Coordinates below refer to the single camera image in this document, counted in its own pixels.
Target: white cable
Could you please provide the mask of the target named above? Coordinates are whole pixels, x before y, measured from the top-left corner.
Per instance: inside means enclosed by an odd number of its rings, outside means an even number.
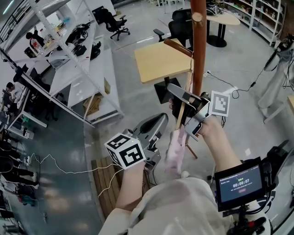
[[[59,170],[61,170],[62,172],[64,172],[65,174],[69,174],[69,173],[71,173],[71,174],[78,174],[78,173],[86,173],[86,172],[92,172],[92,171],[96,171],[97,169],[106,169],[106,168],[108,168],[108,167],[110,167],[111,165],[114,165],[114,166],[120,166],[120,165],[118,165],[118,164],[110,164],[109,166],[107,166],[107,167],[97,167],[97,168],[95,168],[95,169],[93,169],[93,170],[90,170],[90,171],[80,171],[80,172],[65,172],[64,170],[62,170],[58,165],[57,165],[57,162],[56,162],[56,159],[54,158],[54,157],[52,157],[52,155],[51,154],[48,154],[41,162],[36,158],[36,154],[35,153],[33,153],[32,154],[32,156],[31,156],[31,159],[30,159],[30,163],[31,163],[31,161],[32,161],[32,157],[35,157],[35,159],[36,159],[36,161],[41,165],[42,164],[42,162],[47,158],[47,157],[51,157],[53,160],[54,160],[54,162],[55,162],[55,165],[57,166],[57,168],[59,169]],[[102,192],[98,195],[98,197],[105,191],[105,190],[108,190],[108,189],[110,189],[110,187],[111,187],[111,182],[112,182],[112,180],[114,179],[114,176],[118,173],[118,172],[120,172],[120,171],[122,171],[123,169],[121,169],[121,170],[119,170],[119,171],[117,171],[114,175],[113,175],[113,177],[111,178],[111,180],[110,180],[110,183],[109,183],[109,187],[108,188],[106,188],[106,189],[103,189],[102,190]]]
[[[112,40],[114,42],[114,44],[116,44],[119,47],[118,50],[122,50],[123,53],[125,53],[126,55],[130,56],[132,59],[135,60],[135,58],[133,56],[131,56],[130,54],[128,54],[127,52],[125,52],[123,50],[123,48],[120,45],[118,45],[113,39],[110,39],[110,40]]]
[[[114,165],[114,166],[119,166],[120,167],[120,165],[118,165],[118,164],[110,164],[109,166],[107,166],[107,167],[97,167],[96,169],[93,169],[93,170],[90,170],[90,171],[79,171],[79,172],[65,172],[64,170],[62,170],[58,165],[57,165],[57,162],[56,162],[56,159],[54,158],[54,157],[52,157],[52,155],[51,154],[48,154],[41,162],[39,162],[39,160],[36,158],[36,155],[35,155],[35,153],[33,153],[32,154],[32,156],[34,155],[34,157],[35,157],[35,159],[36,159],[36,161],[38,162],[38,163],[40,163],[40,165],[43,163],[43,161],[47,158],[47,157],[51,157],[53,160],[54,160],[54,162],[55,162],[55,165],[57,166],[57,168],[59,169],[59,170],[61,170],[62,172],[64,172],[65,174],[69,174],[69,173],[71,173],[71,174],[79,174],[79,173],[86,173],[86,172],[92,172],[92,171],[96,171],[97,169],[106,169],[106,168],[108,168],[108,167],[110,167],[111,165]]]
[[[123,170],[123,169],[117,171],[117,172],[113,175],[113,177],[112,177],[111,180],[110,180],[109,187],[106,188],[106,189],[103,189],[102,192],[98,195],[98,197],[100,197],[100,195],[101,195],[105,190],[110,189],[110,187],[111,187],[111,182],[112,182],[112,180],[114,179],[114,176],[115,176],[118,172],[120,172],[120,171],[122,171],[122,170]]]

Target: digital screen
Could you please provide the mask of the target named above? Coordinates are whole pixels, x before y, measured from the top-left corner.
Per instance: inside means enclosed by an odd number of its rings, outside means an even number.
[[[254,166],[219,181],[221,202],[234,200],[262,189],[259,166]]]

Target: black office chair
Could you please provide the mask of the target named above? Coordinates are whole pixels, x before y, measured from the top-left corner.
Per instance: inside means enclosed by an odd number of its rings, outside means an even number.
[[[102,20],[105,24],[106,24],[106,29],[109,32],[115,32],[115,34],[110,36],[110,39],[113,38],[113,36],[117,35],[117,41],[119,41],[119,36],[121,33],[128,33],[128,35],[130,35],[129,29],[123,27],[124,24],[127,22],[127,20],[125,20],[125,15],[123,15],[120,19],[120,21],[116,21],[114,19],[114,17],[112,16],[112,14],[107,10],[107,9],[101,9],[99,11],[100,14],[100,18],[99,20]]]
[[[177,10],[173,12],[173,21],[169,22],[170,37],[169,39],[178,39],[180,43],[186,47],[186,40],[188,39],[193,50],[193,28],[191,20],[191,9]],[[164,41],[162,36],[164,33],[159,29],[153,30],[159,36],[159,42]]]

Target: bottle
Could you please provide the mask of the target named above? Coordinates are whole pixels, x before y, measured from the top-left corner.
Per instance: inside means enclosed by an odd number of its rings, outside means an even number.
[[[31,38],[30,40],[31,40],[32,46],[37,50],[39,54],[42,55],[45,53],[43,47],[40,45],[40,43],[36,39]]]
[[[41,32],[41,37],[42,38],[45,38],[47,36],[46,30],[41,28],[40,32]]]

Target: wooden table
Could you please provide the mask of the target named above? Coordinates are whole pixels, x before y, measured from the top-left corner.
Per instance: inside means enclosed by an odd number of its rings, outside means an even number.
[[[217,36],[209,35],[210,21],[219,23],[219,32]],[[223,14],[218,14],[216,16],[207,16],[207,43],[215,47],[225,47],[226,41],[224,40],[224,37],[226,25],[239,24],[240,20],[227,12],[223,12]]]
[[[163,42],[148,45],[135,50],[135,58],[142,83],[164,78],[164,82],[154,85],[161,104],[168,102],[171,94],[167,91],[168,83],[180,86],[176,78],[170,76],[190,70],[191,58]]]

